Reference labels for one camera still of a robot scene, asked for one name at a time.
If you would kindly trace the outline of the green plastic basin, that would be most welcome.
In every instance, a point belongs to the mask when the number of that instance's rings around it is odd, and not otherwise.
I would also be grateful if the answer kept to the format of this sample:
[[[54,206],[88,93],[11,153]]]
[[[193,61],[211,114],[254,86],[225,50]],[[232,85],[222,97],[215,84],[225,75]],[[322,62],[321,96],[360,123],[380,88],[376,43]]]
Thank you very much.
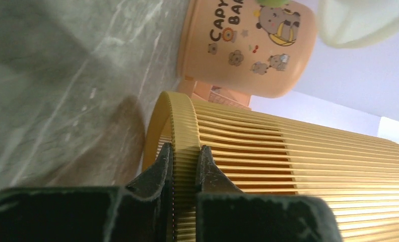
[[[256,0],[263,7],[279,8],[290,3],[290,0]]]

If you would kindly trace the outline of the white perforated basket tray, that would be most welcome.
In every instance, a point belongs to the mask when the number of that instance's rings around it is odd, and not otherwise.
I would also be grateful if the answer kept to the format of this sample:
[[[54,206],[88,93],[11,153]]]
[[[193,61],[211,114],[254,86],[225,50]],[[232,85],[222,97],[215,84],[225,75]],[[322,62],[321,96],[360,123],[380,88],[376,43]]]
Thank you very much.
[[[399,0],[319,1],[316,23],[327,46],[363,48],[399,32]]]

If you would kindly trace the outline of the peach capybara plastic bucket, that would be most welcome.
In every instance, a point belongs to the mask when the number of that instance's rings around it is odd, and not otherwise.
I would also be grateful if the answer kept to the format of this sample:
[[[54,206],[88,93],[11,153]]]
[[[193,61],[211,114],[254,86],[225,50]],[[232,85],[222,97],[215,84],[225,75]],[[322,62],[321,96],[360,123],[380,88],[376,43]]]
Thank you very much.
[[[177,73],[192,81],[277,98],[294,88],[317,38],[315,14],[291,1],[191,1]]]

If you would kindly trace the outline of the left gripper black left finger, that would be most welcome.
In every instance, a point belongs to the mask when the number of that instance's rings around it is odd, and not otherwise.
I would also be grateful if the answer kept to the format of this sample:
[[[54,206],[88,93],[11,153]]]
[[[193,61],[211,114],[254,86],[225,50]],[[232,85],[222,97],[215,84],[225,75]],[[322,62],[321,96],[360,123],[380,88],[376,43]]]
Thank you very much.
[[[172,146],[125,186],[0,191],[0,241],[173,241]]]

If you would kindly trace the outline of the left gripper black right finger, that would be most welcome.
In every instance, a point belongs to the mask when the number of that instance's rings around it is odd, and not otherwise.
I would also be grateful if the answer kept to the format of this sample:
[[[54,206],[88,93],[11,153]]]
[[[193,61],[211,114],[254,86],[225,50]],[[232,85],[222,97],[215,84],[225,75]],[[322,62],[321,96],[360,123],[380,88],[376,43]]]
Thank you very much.
[[[343,240],[324,200],[247,194],[217,167],[206,145],[199,153],[195,186],[196,241]]]

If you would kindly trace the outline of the yellow slotted waste basket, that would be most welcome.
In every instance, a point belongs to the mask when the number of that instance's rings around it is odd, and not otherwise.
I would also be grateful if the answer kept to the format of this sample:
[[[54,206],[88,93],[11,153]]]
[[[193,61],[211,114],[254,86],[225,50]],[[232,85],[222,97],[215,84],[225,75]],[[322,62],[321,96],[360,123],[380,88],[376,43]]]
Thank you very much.
[[[176,241],[195,241],[194,182],[203,145],[246,193],[317,196],[334,211],[344,241],[399,241],[393,141],[162,92],[143,168],[164,142],[174,154]]]

